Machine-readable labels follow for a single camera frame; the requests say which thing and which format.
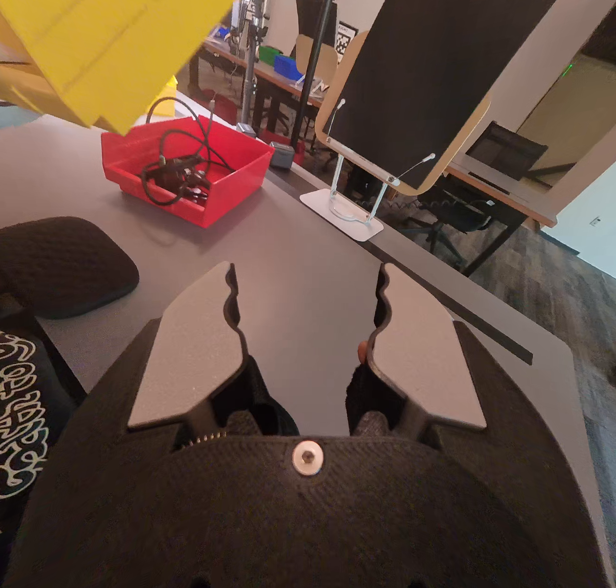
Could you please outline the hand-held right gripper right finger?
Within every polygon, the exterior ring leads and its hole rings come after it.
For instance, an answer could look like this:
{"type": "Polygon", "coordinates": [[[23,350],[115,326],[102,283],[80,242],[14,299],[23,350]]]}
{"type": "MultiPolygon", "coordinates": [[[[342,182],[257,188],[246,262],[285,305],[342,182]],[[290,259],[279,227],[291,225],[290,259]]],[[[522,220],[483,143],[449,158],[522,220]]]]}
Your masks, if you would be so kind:
{"type": "Polygon", "coordinates": [[[367,347],[373,374],[402,399],[394,428],[422,435],[428,426],[483,431],[487,422],[448,310],[392,263],[381,265],[375,330],[367,347]]]}

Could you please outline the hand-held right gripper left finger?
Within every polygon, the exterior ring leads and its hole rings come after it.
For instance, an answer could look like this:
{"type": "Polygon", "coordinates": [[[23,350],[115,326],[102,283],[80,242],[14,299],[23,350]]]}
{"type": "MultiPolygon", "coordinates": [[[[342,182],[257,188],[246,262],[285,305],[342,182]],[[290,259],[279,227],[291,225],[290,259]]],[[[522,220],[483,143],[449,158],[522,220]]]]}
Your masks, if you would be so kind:
{"type": "Polygon", "coordinates": [[[235,265],[223,261],[166,307],[159,321],[127,428],[183,424],[193,435],[221,426],[213,397],[248,361],[239,328],[235,265]]]}

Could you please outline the black hdmi switch box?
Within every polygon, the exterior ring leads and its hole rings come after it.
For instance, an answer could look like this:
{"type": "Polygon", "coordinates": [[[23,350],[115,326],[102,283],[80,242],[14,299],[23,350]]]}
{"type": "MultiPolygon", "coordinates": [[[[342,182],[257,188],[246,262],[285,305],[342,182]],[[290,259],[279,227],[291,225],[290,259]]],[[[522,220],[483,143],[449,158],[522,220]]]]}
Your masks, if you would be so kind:
{"type": "Polygon", "coordinates": [[[154,170],[153,180],[158,187],[174,195],[181,195],[186,199],[206,199],[212,184],[207,172],[200,168],[203,161],[199,155],[170,159],[154,170]]]}

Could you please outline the braided hdmi cable green plugs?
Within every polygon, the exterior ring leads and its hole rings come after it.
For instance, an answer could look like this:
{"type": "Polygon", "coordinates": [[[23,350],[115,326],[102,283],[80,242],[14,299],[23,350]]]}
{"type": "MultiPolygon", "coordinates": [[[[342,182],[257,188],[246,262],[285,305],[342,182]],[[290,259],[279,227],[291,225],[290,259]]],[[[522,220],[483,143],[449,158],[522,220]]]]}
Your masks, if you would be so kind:
{"type": "Polygon", "coordinates": [[[150,123],[154,109],[167,100],[186,108],[201,134],[193,134],[180,128],[166,130],[158,142],[158,160],[146,165],[141,170],[140,180],[143,192],[147,199],[158,207],[170,207],[181,199],[205,202],[212,187],[212,182],[208,178],[210,169],[220,167],[226,169],[229,173],[232,173],[233,169],[210,144],[212,120],[209,118],[207,125],[204,125],[186,101],[171,96],[163,96],[155,100],[147,113],[145,124],[150,123]],[[170,156],[166,152],[166,144],[174,136],[195,142],[197,144],[196,151],[184,155],[170,156]]]}

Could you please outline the red plastic bin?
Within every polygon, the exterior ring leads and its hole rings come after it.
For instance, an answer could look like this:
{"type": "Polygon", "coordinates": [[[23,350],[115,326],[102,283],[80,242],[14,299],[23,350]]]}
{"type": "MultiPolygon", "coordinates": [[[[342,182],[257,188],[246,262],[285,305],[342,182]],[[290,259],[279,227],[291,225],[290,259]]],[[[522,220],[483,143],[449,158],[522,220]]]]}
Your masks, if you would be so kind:
{"type": "Polygon", "coordinates": [[[207,193],[204,202],[194,197],[181,198],[173,205],[168,202],[177,194],[167,191],[148,179],[144,190],[142,173],[159,168],[160,140],[164,138],[163,155],[166,160],[194,156],[203,140],[210,120],[199,116],[184,117],[135,126],[124,136],[104,132],[101,135],[102,166],[105,177],[124,193],[144,201],[168,214],[188,221],[200,228],[208,228],[237,207],[263,184],[273,156],[273,148],[258,139],[239,133],[220,122],[210,129],[211,152],[200,152],[203,161],[196,166],[205,172],[209,185],[201,188],[207,193]]]}

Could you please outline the yellow plastic bin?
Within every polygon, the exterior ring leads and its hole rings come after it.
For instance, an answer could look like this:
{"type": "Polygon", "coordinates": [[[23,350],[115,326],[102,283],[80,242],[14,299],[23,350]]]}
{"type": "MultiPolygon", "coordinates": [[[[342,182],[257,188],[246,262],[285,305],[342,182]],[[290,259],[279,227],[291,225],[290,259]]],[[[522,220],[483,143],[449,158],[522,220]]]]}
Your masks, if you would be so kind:
{"type": "Polygon", "coordinates": [[[175,117],[177,86],[177,78],[172,76],[150,106],[147,107],[145,113],[149,114],[151,112],[152,115],[159,117],[175,117]]]}
{"type": "Polygon", "coordinates": [[[234,0],[1,0],[1,100],[126,134],[234,0]]]}

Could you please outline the black office chair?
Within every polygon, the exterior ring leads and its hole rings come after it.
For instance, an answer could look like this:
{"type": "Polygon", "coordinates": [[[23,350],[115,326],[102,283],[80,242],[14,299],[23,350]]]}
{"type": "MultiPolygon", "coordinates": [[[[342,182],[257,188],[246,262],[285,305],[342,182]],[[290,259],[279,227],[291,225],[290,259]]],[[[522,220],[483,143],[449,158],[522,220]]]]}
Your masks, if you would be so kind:
{"type": "Polygon", "coordinates": [[[408,217],[397,230],[406,237],[425,234],[430,254],[435,253],[437,244],[442,244],[455,257],[457,269],[464,267],[466,261],[446,235],[444,227],[450,226],[464,234],[486,230],[494,221],[492,205],[482,199],[461,199],[438,187],[419,195],[416,202],[421,211],[435,217],[435,222],[427,223],[408,217]]]}

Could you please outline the white metal board stand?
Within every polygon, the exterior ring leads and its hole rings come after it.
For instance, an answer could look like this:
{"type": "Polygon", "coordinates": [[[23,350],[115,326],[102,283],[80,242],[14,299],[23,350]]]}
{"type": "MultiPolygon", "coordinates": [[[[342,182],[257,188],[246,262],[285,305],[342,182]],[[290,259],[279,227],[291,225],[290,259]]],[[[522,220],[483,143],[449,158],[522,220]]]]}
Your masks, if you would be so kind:
{"type": "Polygon", "coordinates": [[[308,192],[301,195],[299,199],[306,207],[320,215],[335,228],[341,230],[356,242],[363,243],[372,239],[384,229],[383,223],[376,218],[376,211],[384,198],[388,184],[382,183],[374,206],[368,213],[337,190],[343,161],[344,157],[339,154],[333,182],[329,189],[308,192]]]}

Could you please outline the black printed sweatshirt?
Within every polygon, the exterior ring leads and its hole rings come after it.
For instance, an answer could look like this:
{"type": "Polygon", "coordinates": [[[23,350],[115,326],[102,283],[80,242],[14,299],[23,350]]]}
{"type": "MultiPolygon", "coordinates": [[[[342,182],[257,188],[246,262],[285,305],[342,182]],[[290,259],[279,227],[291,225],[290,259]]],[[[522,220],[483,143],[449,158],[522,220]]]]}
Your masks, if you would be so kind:
{"type": "Polygon", "coordinates": [[[86,392],[33,314],[1,290],[1,559],[86,392]]]}

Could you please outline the wooden office desk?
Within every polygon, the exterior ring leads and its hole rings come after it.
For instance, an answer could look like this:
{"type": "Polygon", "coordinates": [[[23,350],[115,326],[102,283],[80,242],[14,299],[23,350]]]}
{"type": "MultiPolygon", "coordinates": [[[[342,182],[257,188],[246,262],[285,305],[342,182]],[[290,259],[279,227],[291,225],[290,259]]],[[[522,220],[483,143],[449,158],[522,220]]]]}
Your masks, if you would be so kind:
{"type": "MultiPolygon", "coordinates": [[[[246,59],[232,55],[227,44],[207,39],[190,61],[189,80],[192,86],[198,84],[200,60],[204,60],[229,74],[235,72],[235,74],[242,75],[245,81],[248,80],[246,75],[248,62],[246,59]]],[[[294,82],[280,75],[274,71],[272,66],[261,61],[256,62],[254,66],[253,79],[256,82],[255,102],[271,98],[271,108],[276,102],[295,107],[301,99],[302,83],[294,82]]]]}
{"type": "Polygon", "coordinates": [[[558,212],[546,193],[516,181],[466,154],[458,154],[445,172],[495,202],[491,217],[504,225],[504,230],[463,270],[466,277],[475,273],[527,220],[549,228],[554,228],[558,223],[558,212]]]}

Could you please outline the black monitor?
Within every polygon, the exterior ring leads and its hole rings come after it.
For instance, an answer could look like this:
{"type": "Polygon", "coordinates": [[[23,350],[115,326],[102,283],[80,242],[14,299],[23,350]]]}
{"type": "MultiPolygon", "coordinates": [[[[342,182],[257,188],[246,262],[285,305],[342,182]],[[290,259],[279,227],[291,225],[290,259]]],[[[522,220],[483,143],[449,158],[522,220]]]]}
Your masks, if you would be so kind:
{"type": "Polygon", "coordinates": [[[492,121],[466,155],[520,181],[547,150],[547,145],[536,143],[492,121]]]}

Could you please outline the grey light stand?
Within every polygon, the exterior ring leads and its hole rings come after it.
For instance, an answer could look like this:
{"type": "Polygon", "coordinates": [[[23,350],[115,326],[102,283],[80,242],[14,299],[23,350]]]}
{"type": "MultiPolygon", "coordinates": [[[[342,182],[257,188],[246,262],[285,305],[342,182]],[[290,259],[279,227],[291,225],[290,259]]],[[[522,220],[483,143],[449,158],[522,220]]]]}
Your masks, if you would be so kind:
{"type": "Polygon", "coordinates": [[[257,63],[258,47],[264,40],[269,21],[266,12],[267,0],[235,0],[232,6],[232,44],[236,48],[236,56],[240,55],[240,41],[245,35],[246,51],[244,59],[243,91],[241,123],[248,123],[250,116],[251,98],[254,92],[254,75],[257,63]]]}

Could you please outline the small printed tag sign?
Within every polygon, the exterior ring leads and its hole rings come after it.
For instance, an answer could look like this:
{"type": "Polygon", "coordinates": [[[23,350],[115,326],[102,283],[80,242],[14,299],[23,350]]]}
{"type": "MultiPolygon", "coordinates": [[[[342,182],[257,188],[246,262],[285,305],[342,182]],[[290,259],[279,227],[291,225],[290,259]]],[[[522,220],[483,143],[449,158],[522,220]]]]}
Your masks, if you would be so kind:
{"type": "Polygon", "coordinates": [[[341,62],[348,45],[355,37],[357,37],[358,33],[359,30],[357,27],[354,27],[351,24],[345,23],[343,21],[338,21],[338,28],[334,44],[338,64],[341,62]]]}

